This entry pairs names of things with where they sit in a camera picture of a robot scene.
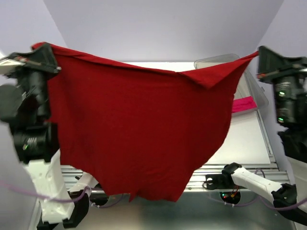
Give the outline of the dark red t shirt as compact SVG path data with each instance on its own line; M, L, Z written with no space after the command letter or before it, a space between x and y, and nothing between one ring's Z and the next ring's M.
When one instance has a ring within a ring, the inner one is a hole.
M172 202L222 146L239 79L257 56L175 72L51 48L61 67L48 81L61 164L108 195Z

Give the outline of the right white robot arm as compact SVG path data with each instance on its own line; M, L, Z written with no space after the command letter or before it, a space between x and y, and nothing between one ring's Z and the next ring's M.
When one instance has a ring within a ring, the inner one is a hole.
M252 173L238 163L226 165L220 174L207 174L206 190L246 188L266 199L268 208L301 225L307 224L307 59L285 57L266 46L258 48L258 79L271 84L278 132L295 184L271 181Z

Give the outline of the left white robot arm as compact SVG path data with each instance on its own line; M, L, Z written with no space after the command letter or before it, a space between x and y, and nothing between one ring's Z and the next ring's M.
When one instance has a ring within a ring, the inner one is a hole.
M101 189L107 177L100 172L84 173L67 189L60 166L58 127L50 122L47 82L59 74L51 45L44 43L29 53L11 53L0 60L0 72L17 80L0 88L0 119L7 123L14 147L31 176L41 206L39 230L58 224L77 227L88 213L91 189Z

